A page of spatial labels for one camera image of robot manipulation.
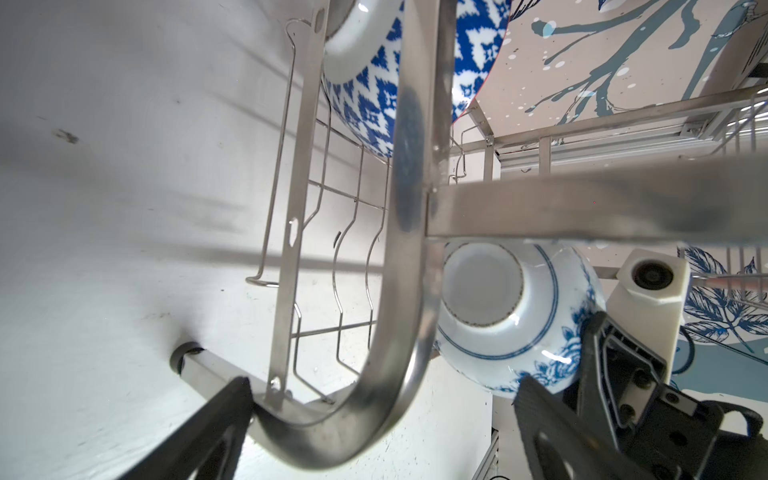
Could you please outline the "red patterned bowl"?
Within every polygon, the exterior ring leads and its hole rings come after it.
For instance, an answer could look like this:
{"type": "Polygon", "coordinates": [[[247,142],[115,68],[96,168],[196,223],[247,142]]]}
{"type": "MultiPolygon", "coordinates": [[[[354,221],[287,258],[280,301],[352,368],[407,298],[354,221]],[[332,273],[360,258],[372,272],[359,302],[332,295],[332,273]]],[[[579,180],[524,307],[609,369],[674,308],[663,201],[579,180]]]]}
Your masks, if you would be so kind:
{"type": "MultiPolygon", "coordinates": [[[[393,151],[404,7],[403,1],[354,1],[325,44],[323,82],[332,109],[381,157],[393,151]]],[[[493,68],[511,3],[459,1],[456,13],[453,120],[467,110],[493,68]]]]}

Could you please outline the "blue floral ceramic bowl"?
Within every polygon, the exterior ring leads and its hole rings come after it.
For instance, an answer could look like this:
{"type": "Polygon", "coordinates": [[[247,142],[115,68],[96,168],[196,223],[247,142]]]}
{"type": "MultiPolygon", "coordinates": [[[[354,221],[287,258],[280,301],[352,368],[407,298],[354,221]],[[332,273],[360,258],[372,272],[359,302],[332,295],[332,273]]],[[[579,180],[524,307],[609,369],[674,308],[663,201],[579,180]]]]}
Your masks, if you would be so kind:
{"type": "Polygon", "coordinates": [[[577,381],[583,326],[604,307],[595,270],[572,246],[453,241],[434,345],[495,396],[515,398],[526,376],[558,394],[577,381]]]}

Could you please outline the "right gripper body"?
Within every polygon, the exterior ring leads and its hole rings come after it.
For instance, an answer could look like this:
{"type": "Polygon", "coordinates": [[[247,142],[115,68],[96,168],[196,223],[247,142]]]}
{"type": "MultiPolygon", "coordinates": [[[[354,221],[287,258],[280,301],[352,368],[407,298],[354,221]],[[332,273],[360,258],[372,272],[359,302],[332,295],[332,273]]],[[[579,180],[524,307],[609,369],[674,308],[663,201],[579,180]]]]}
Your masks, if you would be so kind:
{"type": "Polygon", "coordinates": [[[666,361],[604,312],[579,334],[578,379],[564,401],[609,447],[656,479],[766,478],[760,414],[672,387],[666,361]]]}

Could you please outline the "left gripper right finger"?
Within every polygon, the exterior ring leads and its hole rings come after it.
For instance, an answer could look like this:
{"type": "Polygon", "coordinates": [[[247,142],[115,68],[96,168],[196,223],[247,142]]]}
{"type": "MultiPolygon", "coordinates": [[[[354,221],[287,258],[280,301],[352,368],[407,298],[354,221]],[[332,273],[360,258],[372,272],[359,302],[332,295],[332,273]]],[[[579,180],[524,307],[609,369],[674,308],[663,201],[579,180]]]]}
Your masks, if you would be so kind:
{"type": "Polygon", "coordinates": [[[515,415],[534,479],[649,479],[624,454],[530,376],[520,382],[515,415]]]}

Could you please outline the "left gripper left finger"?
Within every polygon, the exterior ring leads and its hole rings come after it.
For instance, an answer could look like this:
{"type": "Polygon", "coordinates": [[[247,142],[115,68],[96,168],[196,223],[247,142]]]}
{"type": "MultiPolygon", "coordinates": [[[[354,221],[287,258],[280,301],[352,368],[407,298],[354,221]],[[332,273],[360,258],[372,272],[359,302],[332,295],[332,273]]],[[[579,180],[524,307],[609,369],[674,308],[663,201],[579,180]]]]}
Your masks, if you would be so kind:
{"type": "Polygon", "coordinates": [[[122,477],[232,479],[253,410],[249,380],[245,377],[232,379],[122,477]]]}

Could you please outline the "stainless steel dish rack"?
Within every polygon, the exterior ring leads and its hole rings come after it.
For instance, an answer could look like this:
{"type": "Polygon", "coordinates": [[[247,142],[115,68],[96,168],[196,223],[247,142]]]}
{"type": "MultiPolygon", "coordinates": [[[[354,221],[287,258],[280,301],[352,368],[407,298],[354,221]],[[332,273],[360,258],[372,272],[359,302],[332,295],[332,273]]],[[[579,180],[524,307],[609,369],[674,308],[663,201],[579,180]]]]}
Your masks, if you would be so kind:
{"type": "Polygon", "coordinates": [[[410,1],[405,7],[380,316],[358,380],[328,401],[294,403],[286,393],[321,53],[328,27],[342,22],[335,1],[317,2],[310,23],[268,378],[251,378],[194,342],[172,355],[175,372],[206,403],[232,379],[247,378],[254,410],[245,439],[254,438],[295,467],[340,466],[379,441],[407,411],[433,351],[447,240],[767,242],[763,154],[707,159],[690,170],[664,165],[449,185],[446,108],[456,8],[453,1],[410,1]]]}

